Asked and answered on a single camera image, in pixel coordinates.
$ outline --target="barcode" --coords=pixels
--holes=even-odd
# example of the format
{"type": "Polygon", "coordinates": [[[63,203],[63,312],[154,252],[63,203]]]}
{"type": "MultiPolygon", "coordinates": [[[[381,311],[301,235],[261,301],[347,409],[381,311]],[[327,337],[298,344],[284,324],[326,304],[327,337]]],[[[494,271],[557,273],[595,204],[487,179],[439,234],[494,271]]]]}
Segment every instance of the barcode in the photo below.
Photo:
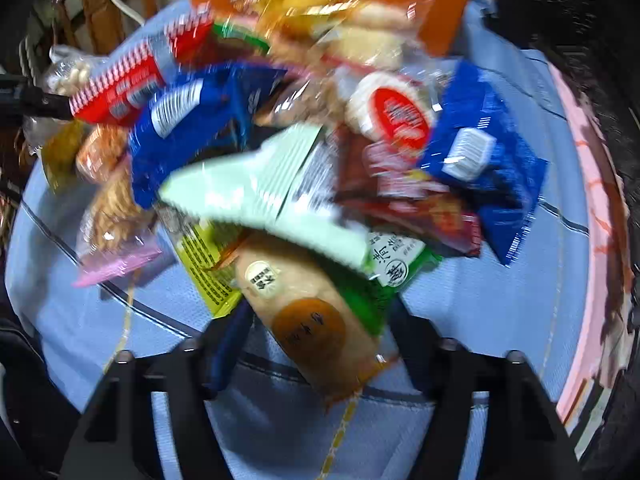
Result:
{"type": "Polygon", "coordinates": [[[461,128],[444,159],[442,171],[463,182],[471,182],[486,168],[494,146],[494,136],[477,128],[461,128]]]}
{"type": "Polygon", "coordinates": [[[109,112],[116,119],[121,119],[129,113],[129,107],[126,103],[119,101],[109,106],[109,112]]]}
{"type": "Polygon", "coordinates": [[[151,123],[156,133],[167,135],[200,103],[203,79],[181,86],[162,97],[151,110],[151,123]]]}
{"type": "Polygon", "coordinates": [[[151,76],[142,86],[129,92],[127,99],[134,108],[142,108],[158,88],[158,79],[156,76],[151,76]]]}

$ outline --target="red oval label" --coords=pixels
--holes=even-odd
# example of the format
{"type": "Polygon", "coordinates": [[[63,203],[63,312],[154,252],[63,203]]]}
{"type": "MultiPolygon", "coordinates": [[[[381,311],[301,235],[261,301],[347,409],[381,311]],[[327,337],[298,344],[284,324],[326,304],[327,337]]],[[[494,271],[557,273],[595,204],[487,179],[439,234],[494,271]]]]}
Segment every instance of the red oval label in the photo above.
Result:
{"type": "Polygon", "coordinates": [[[378,88],[371,100],[384,139],[407,160],[418,159],[431,131],[420,109],[406,95],[392,88],[378,88]]]}

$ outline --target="blue snack package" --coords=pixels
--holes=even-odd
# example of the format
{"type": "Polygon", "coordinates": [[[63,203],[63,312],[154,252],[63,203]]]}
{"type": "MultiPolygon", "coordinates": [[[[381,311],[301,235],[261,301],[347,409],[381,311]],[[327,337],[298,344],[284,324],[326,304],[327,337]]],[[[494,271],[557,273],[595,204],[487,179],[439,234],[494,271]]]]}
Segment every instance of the blue snack package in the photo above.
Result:
{"type": "Polygon", "coordinates": [[[418,166],[469,190],[484,238],[508,266],[529,231],[547,161],[519,136],[510,112],[477,66],[461,61],[418,166]]]}
{"type": "Polygon", "coordinates": [[[151,207],[169,174],[203,148],[244,150],[253,114],[285,74],[267,65],[226,62],[180,74],[156,92],[129,134],[136,203],[151,207]]]}

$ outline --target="red and white striped package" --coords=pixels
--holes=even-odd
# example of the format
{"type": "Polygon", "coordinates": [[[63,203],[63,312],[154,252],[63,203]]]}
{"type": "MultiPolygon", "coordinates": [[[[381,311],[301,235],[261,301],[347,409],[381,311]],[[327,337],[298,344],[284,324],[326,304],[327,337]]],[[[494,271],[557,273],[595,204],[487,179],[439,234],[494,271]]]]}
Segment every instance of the red and white striped package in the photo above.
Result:
{"type": "Polygon", "coordinates": [[[213,17],[202,6],[145,38],[71,98],[71,113],[86,123],[133,126],[154,92],[170,84],[180,63],[204,44],[213,17]]]}

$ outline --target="pink cloth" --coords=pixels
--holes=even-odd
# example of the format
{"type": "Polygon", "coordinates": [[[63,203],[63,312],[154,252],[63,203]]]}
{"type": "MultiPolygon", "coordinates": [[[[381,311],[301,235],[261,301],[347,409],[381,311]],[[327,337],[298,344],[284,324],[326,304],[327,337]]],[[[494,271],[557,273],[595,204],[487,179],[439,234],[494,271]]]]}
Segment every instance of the pink cloth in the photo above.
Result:
{"type": "Polygon", "coordinates": [[[633,336],[626,332],[631,309],[631,268],[620,182],[604,137],[585,96],[576,101],[560,71],[549,66],[574,136],[589,209],[589,275],[582,329],[569,377],[556,409],[571,413],[583,381],[596,377],[612,387],[628,363],[633,336]]]}

